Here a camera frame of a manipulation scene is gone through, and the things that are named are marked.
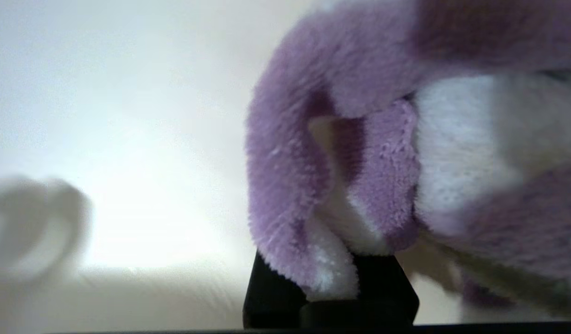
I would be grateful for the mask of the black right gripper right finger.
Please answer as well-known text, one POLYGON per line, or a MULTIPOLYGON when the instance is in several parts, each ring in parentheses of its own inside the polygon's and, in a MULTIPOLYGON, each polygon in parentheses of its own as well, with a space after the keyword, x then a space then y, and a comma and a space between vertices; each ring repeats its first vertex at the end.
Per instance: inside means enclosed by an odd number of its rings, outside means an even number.
POLYGON ((355 300, 309 302, 301 327, 412 327, 419 298, 394 256, 354 256, 359 294, 355 300))

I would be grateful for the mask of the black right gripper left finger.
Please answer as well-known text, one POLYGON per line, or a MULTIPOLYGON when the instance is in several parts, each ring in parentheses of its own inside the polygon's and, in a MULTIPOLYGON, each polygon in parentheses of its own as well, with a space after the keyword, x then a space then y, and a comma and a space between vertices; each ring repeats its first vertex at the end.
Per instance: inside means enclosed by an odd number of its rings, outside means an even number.
POLYGON ((296 284, 272 270, 259 253, 255 255, 243 304, 243 328, 314 328, 300 314, 307 302, 296 284))

